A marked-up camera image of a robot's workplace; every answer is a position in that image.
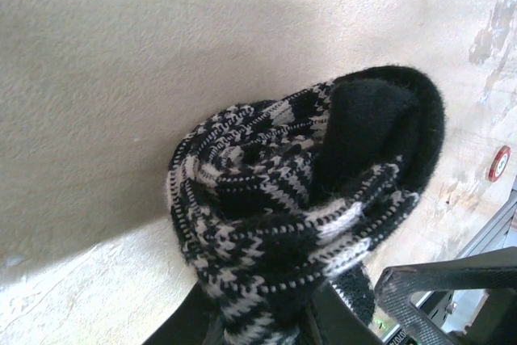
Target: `textured plaster wall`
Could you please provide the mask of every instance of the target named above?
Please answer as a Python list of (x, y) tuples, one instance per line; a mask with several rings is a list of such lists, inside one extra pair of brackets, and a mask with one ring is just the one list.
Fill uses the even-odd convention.
[(387, 62), (454, 107), (494, 2), (0, 0), (0, 343), (140, 343), (193, 281), (162, 199), (186, 131)]

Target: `knit fabric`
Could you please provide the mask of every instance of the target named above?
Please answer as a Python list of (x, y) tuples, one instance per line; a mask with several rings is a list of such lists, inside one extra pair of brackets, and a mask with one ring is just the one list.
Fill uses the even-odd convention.
[(368, 323), (361, 261), (414, 209), (442, 141), (439, 92), (397, 66), (234, 105), (189, 133), (167, 199), (225, 343), (295, 343), (300, 312), (326, 281)]

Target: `red circular sign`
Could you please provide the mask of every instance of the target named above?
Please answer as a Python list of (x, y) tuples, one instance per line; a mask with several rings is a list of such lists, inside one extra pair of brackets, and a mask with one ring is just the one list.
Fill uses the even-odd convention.
[(495, 182), (502, 175), (504, 169), (508, 165), (508, 161), (510, 160), (511, 150), (507, 145), (503, 146), (498, 154), (496, 155), (494, 161), (492, 162), (492, 167), (490, 168), (490, 172), (488, 173), (488, 180), (490, 182)]

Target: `houndstooth pattern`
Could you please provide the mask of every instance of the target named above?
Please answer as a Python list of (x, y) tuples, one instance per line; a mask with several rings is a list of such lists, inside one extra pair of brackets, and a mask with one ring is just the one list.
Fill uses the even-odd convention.
[(174, 228), (221, 308), (229, 345), (294, 343), (299, 330), (280, 327), (275, 301), (308, 299), (362, 261), (417, 204), (418, 193), (397, 190), (400, 157), (364, 171), (349, 196), (309, 204), (333, 88), (229, 107), (175, 150), (166, 180)]

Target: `knitted hat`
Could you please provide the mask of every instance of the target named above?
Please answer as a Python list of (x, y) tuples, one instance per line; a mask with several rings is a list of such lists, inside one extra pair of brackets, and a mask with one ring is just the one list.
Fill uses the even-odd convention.
[(225, 344), (295, 343), (327, 281), (371, 321), (360, 262), (418, 203), (443, 122), (426, 75), (385, 66), (229, 107), (181, 141), (168, 204)]

